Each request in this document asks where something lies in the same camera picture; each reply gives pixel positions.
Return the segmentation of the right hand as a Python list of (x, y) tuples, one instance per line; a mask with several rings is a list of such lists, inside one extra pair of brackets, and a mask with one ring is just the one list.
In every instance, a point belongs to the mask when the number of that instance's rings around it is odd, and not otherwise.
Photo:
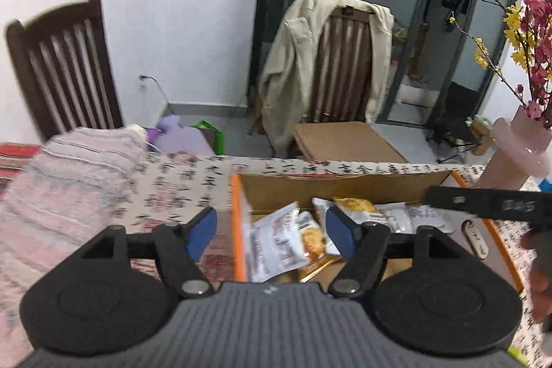
[(551, 314), (551, 231), (526, 232), (521, 246), (534, 249), (537, 256), (530, 270), (532, 315), (536, 322), (543, 322)]

